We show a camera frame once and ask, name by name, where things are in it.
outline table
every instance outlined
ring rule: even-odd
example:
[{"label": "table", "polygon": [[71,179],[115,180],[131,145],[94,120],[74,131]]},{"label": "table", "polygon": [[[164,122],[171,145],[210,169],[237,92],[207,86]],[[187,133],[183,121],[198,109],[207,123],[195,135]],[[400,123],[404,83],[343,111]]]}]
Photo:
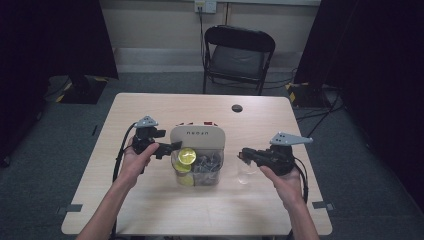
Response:
[{"label": "table", "polygon": [[[232,106],[243,111],[236,113]],[[117,233],[161,236],[266,236],[287,235],[291,229],[273,184],[261,172],[248,184],[237,179],[238,152],[243,147],[265,149],[278,132],[300,135],[291,105],[283,97],[187,94],[121,93],[113,102],[72,204],[80,212],[68,212],[65,234],[78,234],[94,214],[109,189],[120,144],[128,127],[145,115],[159,122],[169,143],[171,130],[180,123],[212,121],[225,131],[226,146],[221,180],[216,186],[188,187],[176,182],[170,157],[152,158],[137,185],[128,194],[118,215]],[[309,176],[308,208],[320,235],[332,226],[325,208],[312,202],[322,196],[304,145],[293,154],[306,165]]]}]

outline hand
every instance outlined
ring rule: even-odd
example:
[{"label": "hand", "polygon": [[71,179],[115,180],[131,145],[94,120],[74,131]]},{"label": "hand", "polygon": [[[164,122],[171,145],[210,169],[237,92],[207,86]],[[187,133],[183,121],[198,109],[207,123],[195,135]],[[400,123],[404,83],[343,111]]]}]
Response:
[{"label": "hand", "polygon": [[[133,138],[128,141],[131,146]],[[130,187],[134,187],[141,170],[150,162],[150,156],[158,149],[159,144],[150,144],[140,155],[134,152],[132,147],[127,147],[124,151],[124,161],[118,178],[124,178],[129,181]]]},{"label": "hand", "polygon": [[261,166],[260,169],[265,176],[274,183],[278,196],[283,201],[284,207],[287,210],[295,206],[299,201],[303,202],[300,173],[296,168],[293,168],[290,173],[284,176],[275,175],[275,173],[266,166]]}]

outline black chair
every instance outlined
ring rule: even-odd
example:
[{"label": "black chair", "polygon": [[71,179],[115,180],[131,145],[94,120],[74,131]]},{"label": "black chair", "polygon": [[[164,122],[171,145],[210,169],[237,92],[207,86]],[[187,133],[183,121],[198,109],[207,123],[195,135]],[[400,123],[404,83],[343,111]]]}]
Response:
[{"label": "black chair", "polygon": [[275,41],[262,31],[228,25],[213,26],[205,32],[205,65],[203,93],[206,80],[227,79],[256,85],[262,94]]}]

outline open lid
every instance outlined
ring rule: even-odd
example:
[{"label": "open lid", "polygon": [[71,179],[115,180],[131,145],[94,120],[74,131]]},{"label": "open lid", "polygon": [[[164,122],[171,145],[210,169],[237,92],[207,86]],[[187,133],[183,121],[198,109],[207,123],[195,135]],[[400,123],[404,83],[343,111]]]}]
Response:
[{"label": "open lid", "polygon": [[182,148],[224,149],[224,131],[212,125],[181,125],[171,131],[171,142],[182,141]]}]

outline gray carpet floor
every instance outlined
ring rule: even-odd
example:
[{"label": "gray carpet floor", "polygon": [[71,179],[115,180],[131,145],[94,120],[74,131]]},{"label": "gray carpet floor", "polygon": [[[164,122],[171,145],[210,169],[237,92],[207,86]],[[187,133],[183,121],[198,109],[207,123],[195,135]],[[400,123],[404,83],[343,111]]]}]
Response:
[{"label": "gray carpet floor", "polygon": [[[290,73],[269,73],[267,81],[290,79]],[[49,91],[66,77],[51,79]],[[266,83],[263,95],[287,97],[283,83]],[[209,83],[208,94],[255,95],[249,85]],[[90,154],[116,94],[120,92],[201,94],[202,73],[122,73],[110,80],[96,105],[55,103],[48,97],[38,121],[0,169],[0,239],[73,239],[61,232],[64,215],[78,187]],[[329,100],[335,92],[328,91]],[[296,117],[325,112],[294,109]],[[299,121],[307,135],[320,117]],[[332,112],[306,145],[333,232],[321,239],[424,239],[424,217],[384,161],[367,148],[360,126],[343,108]]]}]

